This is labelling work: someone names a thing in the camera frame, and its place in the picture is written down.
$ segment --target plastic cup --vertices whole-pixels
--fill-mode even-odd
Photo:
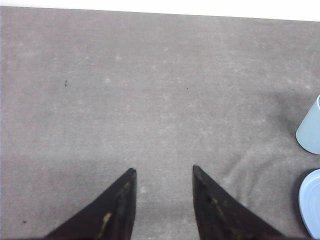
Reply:
[[[320,155],[320,95],[305,115],[295,137],[305,150]]]

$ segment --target gray carpet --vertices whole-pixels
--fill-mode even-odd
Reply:
[[[295,131],[319,62],[319,22],[2,7],[1,237],[45,235],[134,167],[132,239],[197,240],[193,164],[307,236],[320,156]]]

